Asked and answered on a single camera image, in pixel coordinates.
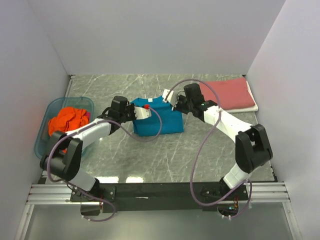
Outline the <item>blue t-shirt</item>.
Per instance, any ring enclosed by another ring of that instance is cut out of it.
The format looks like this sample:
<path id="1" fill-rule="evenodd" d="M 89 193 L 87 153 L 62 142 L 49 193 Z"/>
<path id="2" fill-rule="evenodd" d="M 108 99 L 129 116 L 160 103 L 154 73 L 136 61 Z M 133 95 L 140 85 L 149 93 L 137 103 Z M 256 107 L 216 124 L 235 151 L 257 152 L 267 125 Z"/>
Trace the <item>blue t-shirt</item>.
<path id="1" fill-rule="evenodd" d="M 136 107 L 149 105 L 159 114 L 162 120 L 161 135 L 184 132 L 182 113 L 172 110 L 171 105 L 168 102 L 163 102 L 163 98 L 161 96 L 148 99 L 136 98 L 131 103 Z M 151 112 L 151 117 L 133 121 L 133 131 L 140 137 L 155 136 L 159 132 L 159 129 L 160 120 L 153 111 Z"/>

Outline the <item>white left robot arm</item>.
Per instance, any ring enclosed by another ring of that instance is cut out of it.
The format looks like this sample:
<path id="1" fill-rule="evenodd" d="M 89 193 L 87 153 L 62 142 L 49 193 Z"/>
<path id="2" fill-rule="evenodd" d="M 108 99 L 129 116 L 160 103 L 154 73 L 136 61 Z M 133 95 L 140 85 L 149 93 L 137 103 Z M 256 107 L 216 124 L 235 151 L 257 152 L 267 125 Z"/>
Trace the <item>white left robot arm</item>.
<path id="1" fill-rule="evenodd" d="M 54 132 L 40 160 L 40 168 L 52 175 L 82 189 L 88 201 L 96 200 L 101 194 L 100 181 L 81 170 L 83 149 L 102 137 L 117 131 L 121 124 L 136 119 L 135 105 L 126 97 L 115 96 L 111 106 L 89 124 L 71 132 Z"/>

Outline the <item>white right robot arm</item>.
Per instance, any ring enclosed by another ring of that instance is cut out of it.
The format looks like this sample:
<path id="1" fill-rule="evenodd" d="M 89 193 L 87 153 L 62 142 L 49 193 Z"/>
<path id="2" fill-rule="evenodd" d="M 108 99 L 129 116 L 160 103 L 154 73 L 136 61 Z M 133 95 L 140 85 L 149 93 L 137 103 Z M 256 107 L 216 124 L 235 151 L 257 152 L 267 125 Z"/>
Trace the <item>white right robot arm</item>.
<path id="1" fill-rule="evenodd" d="M 206 100 L 197 83 L 185 85 L 183 91 L 184 95 L 166 90 L 162 97 L 173 110 L 192 113 L 195 118 L 220 130 L 235 144 L 235 164 L 219 181 L 221 197 L 230 200 L 237 194 L 238 184 L 273 158 L 267 131 L 261 124 L 249 124 L 226 112 L 219 107 L 217 100 Z"/>

